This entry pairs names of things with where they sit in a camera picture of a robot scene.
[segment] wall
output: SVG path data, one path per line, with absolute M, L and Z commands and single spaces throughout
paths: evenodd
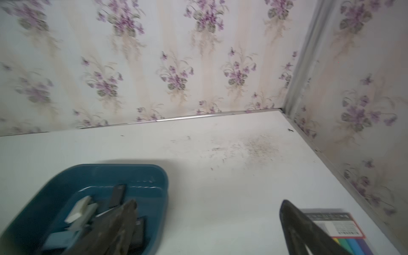
M 406 247 L 407 10 L 338 1 L 293 116 Z
M 1 1 L 0 135 L 279 108 L 316 4 Z

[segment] white shelf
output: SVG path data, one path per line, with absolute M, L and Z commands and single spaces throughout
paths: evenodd
M 288 254 L 279 207 L 342 208 L 399 254 L 279 111 L 0 137 L 0 231 L 54 175 L 149 163 L 169 176 L 158 255 Z

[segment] blue container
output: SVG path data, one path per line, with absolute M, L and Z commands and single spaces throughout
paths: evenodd
M 146 217 L 144 250 L 136 254 L 153 254 L 166 214 L 169 180 L 161 167 L 148 164 L 83 164 L 59 173 L 9 225 L 2 245 L 14 246 L 20 254 L 40 251 L 49 234 L 69 226 L 64 220 L 79 199 L 90 195 L 99 204 L 97 213 L 108 210 L 117 184 L 126 184 L 124 202 L 135 199 L 138 216 Z

